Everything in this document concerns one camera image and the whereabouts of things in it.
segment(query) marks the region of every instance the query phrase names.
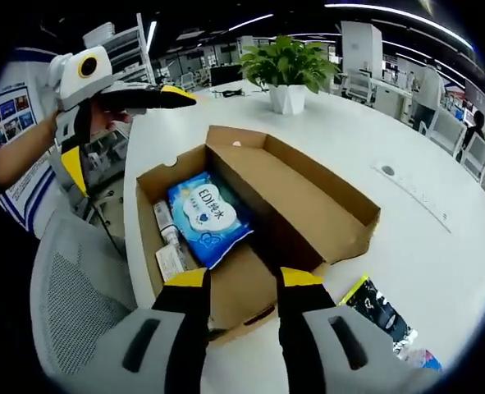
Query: person's hand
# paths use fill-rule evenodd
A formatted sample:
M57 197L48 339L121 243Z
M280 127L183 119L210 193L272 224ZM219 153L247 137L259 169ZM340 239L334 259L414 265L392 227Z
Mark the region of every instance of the person's hand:
M91 100L91 135L102 131L114 131L115 121L130 122L130 116L126 112L107 112L103 111L98 102Z

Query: yellow trim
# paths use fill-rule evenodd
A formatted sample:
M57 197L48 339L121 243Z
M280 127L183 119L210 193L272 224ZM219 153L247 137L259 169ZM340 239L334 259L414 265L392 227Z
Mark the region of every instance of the yellow trim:
M361 287L363 285L363 283L365 283L367 280L368 280L369 276L364 274L357 283L354 284L354 286L350 289L350 291L348 291L346 293L346 295L344 296L344 298L341 300L341 302L339 303L339 306L341 305L344 305L346 302L348 302L348 300L351 298L351 296L353 294L355 294L355 292L359 289L359 287Z
M285 286L309 286L323 284L323 279L321 277L316 277L306 271L286 267L281 267L281 271L282 276L284 277Z
M187 93L185 90L179 89L176 86L164 85L161 91L162 93L176 93L189 99L193 99L194 101L197 100L197 97L194 94Z
M87 59L90 59L90 58L93 58L95 61L96 61L96 68L98 68L98 59L94 56L94 55L87 55L86 57L84 57L84 59L80 62L80 64L78 65L78 75L80 76L80 78L89 78L90 76L92 76L94 74L94 71L96 71L96 68L94 69L93 72L90 73L90 75L88 76L84 76L82 73L81 73L81 67L82 65L84 64L84 62L87 60Z
M184 271L169 279L164 286L202 287L205 273L206 268Z
M72 179L81 190L84 196L87 196L87 188L85 187L84 175L81 171L80 163L80 147L75 148L62 154L63 167L69 172Z

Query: white round table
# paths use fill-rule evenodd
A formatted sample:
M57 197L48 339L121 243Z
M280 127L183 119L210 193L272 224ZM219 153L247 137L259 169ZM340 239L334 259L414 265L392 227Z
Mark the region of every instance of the white round table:
M268 94L247 81L246 97L205 97L189 108L149 110L130 133L124 220L130 275L140 308L154 294L145 264L135 198L136 177L203 144L209 125L263 131L327 166L381 207L369 251L331 266L325 287L338 301L367 273L418 331L413 348L430 350L443 366L455 361L485 311L485 193L446 152L408 126L335 95L307 93L305 110L271 111ZM399 186L373 169L390 165L448 215L448 230ZM287 392L278 321L208 350L204 392Z

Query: blue wet wipes package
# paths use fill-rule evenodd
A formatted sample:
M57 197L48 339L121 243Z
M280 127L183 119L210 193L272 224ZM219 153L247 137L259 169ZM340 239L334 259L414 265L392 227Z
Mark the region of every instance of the blue wet wipes package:
M208 172L173 186L168 194L176 227L206 268L215 267L236 242L253 232L247 208Z

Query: white flower pot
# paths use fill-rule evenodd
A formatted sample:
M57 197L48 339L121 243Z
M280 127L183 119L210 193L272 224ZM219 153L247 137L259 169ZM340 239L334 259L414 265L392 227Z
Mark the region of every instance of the white flower pot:
M306 87L304 85L269 85L273 111L283 115L296 115L304 110Z

